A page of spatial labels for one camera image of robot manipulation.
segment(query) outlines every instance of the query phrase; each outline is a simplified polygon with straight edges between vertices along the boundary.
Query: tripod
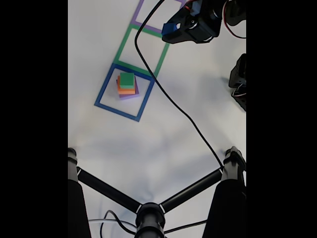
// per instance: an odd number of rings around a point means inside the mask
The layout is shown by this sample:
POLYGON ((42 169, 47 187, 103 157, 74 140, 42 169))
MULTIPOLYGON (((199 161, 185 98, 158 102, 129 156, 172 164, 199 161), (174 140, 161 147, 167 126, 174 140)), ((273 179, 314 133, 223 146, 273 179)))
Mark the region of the tripod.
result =
MULTIPOLYGON (((239 232, 242 233, 240 237, 245 237, 246 187, 244 185, 242 172, 246 171, 246 162, 243 159, 241 152, 237 150, 236 147, 232 147, 226 151, 226 158, 223 163, 223 170, 219 168, 213 171, 209 175, 198 180, 176 195, 168 198, 164 202, 160 204, 152 202, 141 204, 114 187, 94 177, 82 168, 76 167, 76 152, 75 150, 69 148, 68 187, 71 185, 78 188, 78 186, 80 186, 78 183, 79 180, 104 196, 110 198, 114 202, 135 213, 137 215, 137 231, 135 238, 164 238, 164 215, 221 180, 221 183, 217 186, 213 197, 203 238, 209 238, 211 236, 224 237, 224 233, 227 234, 228 237, 231 237, 232 235, 236 235, 237 229, 239 229, 239 232), (236 220, 235 224, 230 224, 231 229, 224 229, 224 227, 227 225, 226 223, 230 221, 230 219, 236 220)), ((73 220, 71 221, 73 224, 73 229, 87 229, 84 228, 86 223, 88 225, 87 214, 85 214, 85 216, 82 215, 82 213, 86 212, 82 190, 80 192, 77 189, 77 192, 74 192, 74 189, 72 189, 71 194, 68 192, 68 206, 74 206, 76 213, 78 213, 78 210, 82 210, 80 216, 83 216, 83 219, 78 221, 80 225, 75 224, 76 222, 73 220), (75 196, 78 196, 80 200, 76 206, 69 204, 73 203, 74 200, 77 199, 75 196)), ((68 207, 68 220, 70 219, 69 216, 71 216, 71 219, 78 220, 79 215, 70 214, 69 209, 70 208, 68 207)), ((87 231, 72 232, 77 232, 77 234, 87 234, 87 231)))

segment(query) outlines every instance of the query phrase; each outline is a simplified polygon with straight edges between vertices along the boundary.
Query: red wire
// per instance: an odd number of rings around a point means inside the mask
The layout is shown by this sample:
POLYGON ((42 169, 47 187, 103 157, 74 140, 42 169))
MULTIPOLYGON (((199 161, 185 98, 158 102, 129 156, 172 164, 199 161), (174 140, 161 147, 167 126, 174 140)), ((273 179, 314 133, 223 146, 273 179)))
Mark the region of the red wire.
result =
POLYGON ((225 2, 225 4, 224 4, 224 10, 223 10, 223 23, 224 23, 224 25, 225 25, 225 27, 228 29, 228 31, 233 35, 233 36, 235 36, 235 37, 237 37, 237 38, 239 38, 239 39, 246 39, 247 37, 241 37, 241 36, 237 36, 236 34, 234 34, 231 30, 230 30, 230 28, 228 27, 228 25, 227 25, 227 21, 226 21, 226 9, 227 9, 227 3, 229 2, 229 0, 227 0, 226 2, 225 2))

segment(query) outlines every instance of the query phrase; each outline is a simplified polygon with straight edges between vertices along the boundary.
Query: orange block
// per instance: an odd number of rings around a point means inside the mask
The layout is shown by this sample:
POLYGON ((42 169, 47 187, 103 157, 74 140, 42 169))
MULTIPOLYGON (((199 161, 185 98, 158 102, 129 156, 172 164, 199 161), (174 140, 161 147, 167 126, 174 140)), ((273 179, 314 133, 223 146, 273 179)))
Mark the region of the orange block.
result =
POLYGON ((118 94, 120 95, 135 94, 135 86, 134 88, 120 88, 120 75, 118 75, 118 94))

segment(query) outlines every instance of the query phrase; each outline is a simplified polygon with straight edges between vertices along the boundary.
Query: white surface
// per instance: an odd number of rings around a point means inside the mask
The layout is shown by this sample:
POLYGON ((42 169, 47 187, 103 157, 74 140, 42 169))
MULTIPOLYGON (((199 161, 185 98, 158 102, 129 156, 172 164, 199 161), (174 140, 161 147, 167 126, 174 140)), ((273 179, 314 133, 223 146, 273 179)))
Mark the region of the white surface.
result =
POLYGON ((118 75, 120 75, 121 72, 124 72, 122 70, 119 70, 117 68, 114 69, 112 76, 109 80, 109 83, 106 87, 106 90, 101 97, 100 103, 112 107, 114 109, 118 109, 124 113, 128 113, 133 116, 137 116, 141 104, 143 102, 144 96, 147 92, 147 89, 149 87, 150 81, 140 78, 138 76, 135 76, 137 80, 137 85, 139 89, 139 96, 137 98, 131 98, 129 100, 120 100, 118 95, 118 87, 116 83, 116 79, 118 78, 118 75))
MULTIPOLYGON (((158 0, 145 0, 142 4, 136 21, 143 23, 157 2, 158 0)), ((149 19, 147 25, 161 30, 163 28, 163 24, 166 23, 180 9, 181 5, 182 3, 179 1, 165 0, 149 19)))
MULTIPOLYGON (((68 146, 78 165, 141 203, 160 203, 218 168, 191 123, 154 85, 140 122, 94 106, 137 0, 68 0, 68 146)), ((245 34, 246 22, 232 28, 245 34)), ((246 113, 231 98, 228 79, 246 41, 221 26, 208 44, 171 45, 158 75, 168 94, 196 122, 221 160, 235 145, 246 158, 246 113)), ((82 185, 89 219, 108 209, 120 219, 135 215, 82 185)), ((165 230, 205 220, 215 185, 166 214, 165 230)), ((100 224, 91 224, 99 238, 100 224)), ((200 238, 205 225, 168 234, 200 238)), ((116 224, 104 238, 131 238, 116 224)))
MULTIPOLYGON (((147 70, 134 46, 134 38, 137 34, 136 29, 132 29, 128 40, 123 48, 119 60, 129 63, 133 66, 147 70)), ((141 32, 138 39, 138 45, 141 52, 144 52, 143 57, 146 59, 149 67, 155 71, 159 58, 162 55, 165 42, 157 36, 141 32)))

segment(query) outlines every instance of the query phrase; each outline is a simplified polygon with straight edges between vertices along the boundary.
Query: purple square outline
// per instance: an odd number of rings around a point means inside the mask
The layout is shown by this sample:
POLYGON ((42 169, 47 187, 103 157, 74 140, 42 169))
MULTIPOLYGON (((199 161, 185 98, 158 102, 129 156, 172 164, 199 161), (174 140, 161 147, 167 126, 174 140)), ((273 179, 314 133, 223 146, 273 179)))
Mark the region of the purple square outline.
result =
MULTIPOLYGON (((179 2, 182 3, 180 8, 182 8, 185 5, 185 3, 186 3, 186 0, 175 0, 175 1, 179 1, 179 2)), ((137 9, 134 12, 134 15, 132 17, 132 20, 131 20, 130 24, 134 24, 134 25, 137 25, 137 26, 141 26, 142 25, 142 23, 137 22, 136 19, 137 19, 137 16, 138 16, 139 12, 140 12, 140 9, 142 7, 143 2, 144 2, 144 0, 140 0, 139 5, 137 6, 137 9)), ((148 30, 151 30, 151 31, 154 31, 154 32, 157 32, 157 33, 162 33, 162 30, 157 29, 157 28, 152 27, 152 26, 145 25, 144 28, 146 28, 148 30)))

